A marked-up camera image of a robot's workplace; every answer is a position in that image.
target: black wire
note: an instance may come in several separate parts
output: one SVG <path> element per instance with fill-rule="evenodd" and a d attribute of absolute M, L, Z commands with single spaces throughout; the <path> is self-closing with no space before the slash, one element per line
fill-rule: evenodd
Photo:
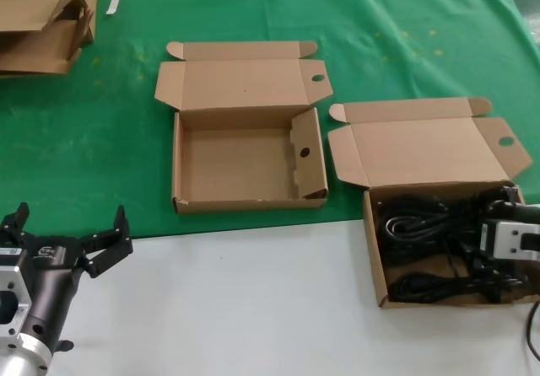
<path fill-rule="evenodd" d="M 403 303 L 436 303 L 463 294 L 482 293 L 500 303 L 500 291 L 524 286 L 517 277 L 493 274 L 491 277 L 438 277 L 429 273 L 410 272 L 388 288 L 393 301 Z"/>
<path fill-rule="evenodd" d="M 531 311 L 529 312 L 529 317 L 526 320 L 526 344 L 529 346 L 529 349 L 531 350 L 532 355 L 534 355 L 534 357 L 538 361 L 540 361 L 540 355 L 538 355 L 537 350 L 534 348 L 534 345 L 532 344 L 531 331 L 532 331 L 532 320 L 534 319 L 534 314 L 537 312 L 539 305 L 540 303 L 535 303 L 532 306 Z"/>
<path fill-rule="evenodd" d="M 381 204 L 380 253 L 385 266 L 401 266 L 446 254 L 465 258 L 468 244 L 479 244 L 479 209 L 471 201 L 443 203 L 433 197 L 402 196 Z"/>

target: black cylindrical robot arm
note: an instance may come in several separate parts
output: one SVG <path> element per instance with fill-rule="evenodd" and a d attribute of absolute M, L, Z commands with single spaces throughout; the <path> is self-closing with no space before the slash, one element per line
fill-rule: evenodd
<path fill-rule="evenodd" d="M 97 277 L 133 252 L 122 206 L 112 229 L 81 239 L 25 233 L 29 215 L 21 203 L 0 224 L 0 376 L 45 375 L 55 352 L 73 348 L 60 335 L 82 273 Z"/>

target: green tablecloth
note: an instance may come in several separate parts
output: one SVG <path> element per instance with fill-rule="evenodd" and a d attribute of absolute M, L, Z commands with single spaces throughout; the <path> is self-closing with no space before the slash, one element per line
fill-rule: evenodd
<path fill-rule="evenodd" d="M 123 204 L 135 236 L 361 218 L 327 146 L 334 102 L 486 96 L 540 160 L 540 56 L 512 0 L 121 0 L 66 77 L 0 82 L 0 214 L 28 230 L 84 234 Z M 320 102 L 330 193 L 321 210 L 178 217 L 170 200 L 173 111 L 154 100 L 171 40 L 316 40 L 334 96 Z M 533 166 L 519 179 L 540 202 Z"/>

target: open cardboard box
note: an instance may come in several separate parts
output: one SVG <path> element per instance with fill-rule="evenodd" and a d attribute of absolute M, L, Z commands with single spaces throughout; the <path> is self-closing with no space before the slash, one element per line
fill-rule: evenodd
<path fill-rule="evenodd" d="M 405 273 L 452 276 L 443 255 L 383 267 L 376 238 L 380 202 L 402 195 L 432 195 L 447 201 L 470 197 L 478 191 L 513 185 L 512 178 L 531 165 L 527 151 L 503 119 L 475 117 L 490 111 L 490 102 L 479 98 L 332 105 L 330 115 L 350 124 L 328 134 L 337 177 L 367 188 L 364 223 L 380 307 L 417 305 L 389 301 L 388 286 Z M 464 266 L 458 270 L 465 275 Z M 511 302 L 537 300 L 526 294 L 511 296 Z M 476 294 L 441 303 L 488 305 Z"/>
<path fill-rule="evenodd" d="M 0 0 L 0 77 L 65 74 L 95 37 L 97 0 Z"/>
<path fill-rule="evenodd" d="M 314 42 L 169 43 L 155 98 L 177 109 L 177 212 L 320 207 L 327 176 L 316 109 L 332 94 Z"/>

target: white surface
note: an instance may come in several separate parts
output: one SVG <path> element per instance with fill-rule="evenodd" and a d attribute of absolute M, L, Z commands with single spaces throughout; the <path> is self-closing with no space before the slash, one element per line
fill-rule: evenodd
<path fill-rule="evenodd" d="M 56 376 L 539 375 L 529 306 L 376 307 L 362 221 L 136 241 L 84 277 Z M 540 326 L 535 326 L 540 346 Z"/>

